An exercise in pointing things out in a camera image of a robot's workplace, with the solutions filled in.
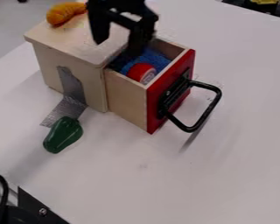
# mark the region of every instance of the black object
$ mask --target black object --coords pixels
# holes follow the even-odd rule
[[[275,15],[278,3],[258,4],[253,3],[250,0],[245,0],[242,6],[253,11],[260,11],[265,13],[269,12],[270,14]]]
[[[7,206],[9,187],[1,175],[0,184],[3,187],[3,196],[0,202],[0,224],[38,224],[38,218],[31,213],[20,207]]]
[[[150,10],[144,0],[89,0],[88,17],[94,41],[100,44],[109,38],[110,23],[115,22],[130,30],[128,52],[141,55],[154,35],[158,15]],[[138,22],[121,13],[129,12],[142,17]]]
[[[187,68],[183,75],[180,76],[164,93],[160,96],[159,102],[158,102],[158,119],[163,119],[164,117],[167,117],[169,120],[171,120],[175,125],[177,125],[180,129],[182,129],[185,132],[192,133],[196,130],[198,130],[201,125],[206,121],[207,117],[212,113],[214,108],[216,107],[217,103],[220,101],[222,97],[222,92],[218,87],[199,82],[196,80],[189,80],[188,74],[189,74],[190,68]],[[192,87],[197,88],[204,88],[211,90],[216,93],[216,96],[214,97],[213,101],[210,103],[208,108],[205,110],[205,112],[202,114],[200,119],[192,126],[186,126],[183,124],[178,118],[176,118],[171,112],[169,112],[169,109],[172,105],[179,99],[180,96],[183,95],[183,93],[188,89]]]
[[[68,224],[21,188],[18,188],[18,206],[7,206],[9,187],[1,175],[0,184],[3,188],[0,224]]]

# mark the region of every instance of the wooden drawer side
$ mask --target wooden drawer side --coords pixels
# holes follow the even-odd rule
[[[147,130],[144,86],[111,69],[105,70],[108,109]]]

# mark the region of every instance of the green object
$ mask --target green object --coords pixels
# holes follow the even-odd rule
[[[52,126],[43,145],[49,152],[57,154],[78,141],[82,135],[83,129],[79,121],[63,116]]]

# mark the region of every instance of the table surface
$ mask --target table surface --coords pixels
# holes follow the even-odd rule
[[[167,122],[151,136],[88,108],[82,139],[46,152],[39,124],[62,95],[25,44],[0,60],[0,172],[74,224],[280,222],[280,18],[213,0],[150,4],[158,35],[195,49],[195,79],[223,91],[199,134]],[[191,123],[208,101],[194,89],[177,116]]]

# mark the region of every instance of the drawer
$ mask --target drawer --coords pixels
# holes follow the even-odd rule
[[[160,97],[185,75],[185,71],[186,78],[192,79],[195,51],[160,38],[151,41],[150,48],[162,53],[171,63],[147,85],[109,68],[104,70],[104,76],[108,110],[152,134],[165,122],[165,118],[158,116]],[[189,94],[190,88],[171,105],[169,111],[174,112]]]

